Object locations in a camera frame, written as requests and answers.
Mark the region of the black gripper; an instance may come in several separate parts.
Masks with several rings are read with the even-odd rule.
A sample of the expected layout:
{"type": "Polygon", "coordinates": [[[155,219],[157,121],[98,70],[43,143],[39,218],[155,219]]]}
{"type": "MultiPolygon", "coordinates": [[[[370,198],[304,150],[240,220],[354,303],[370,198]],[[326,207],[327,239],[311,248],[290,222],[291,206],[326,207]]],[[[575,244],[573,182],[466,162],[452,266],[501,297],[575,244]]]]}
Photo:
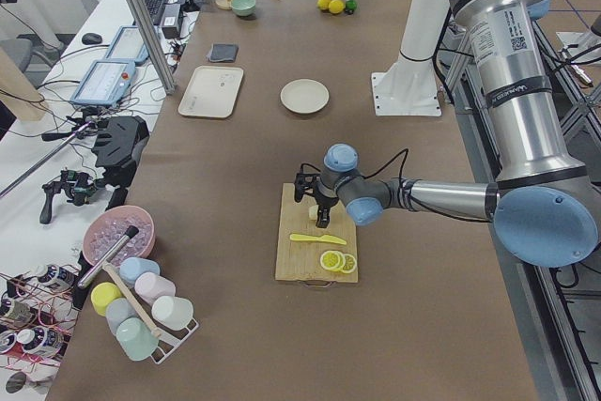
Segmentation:
{"type": "Polygon", "coordinates": [[[316,227],[327,228],[331,208],[338,203],[338,197],[321,183],[319,174],[298,172],[294,180],[294,201],[300,203],[305,195],[316,201],[316,227]]]}

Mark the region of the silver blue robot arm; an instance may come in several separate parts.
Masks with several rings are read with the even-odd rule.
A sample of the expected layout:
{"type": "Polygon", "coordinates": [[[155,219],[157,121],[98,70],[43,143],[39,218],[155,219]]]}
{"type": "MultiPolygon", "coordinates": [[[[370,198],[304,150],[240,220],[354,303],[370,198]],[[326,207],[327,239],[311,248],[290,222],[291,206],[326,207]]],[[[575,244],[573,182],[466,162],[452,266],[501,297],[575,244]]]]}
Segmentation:
{"type": "Polygon", "coordinates": [[[532,24],[549,6],[550,0],[412,0],[399,58],[373,85],[383,96],[379,115],[422,115],[416,89],[436,38],[454,19],[470,42],[499,151],[494,182],[382,181],[359,171],[353,147],[336,144],[321,168],[296,175],[295,200],[316,200],[320,227],[337,204],[358,225],[373,223],[387,208],[429,210],[492,223],[504,248],[535,266],[587,258],[600,245],[600,192],[567,150],[535,42],[532,24]]]}

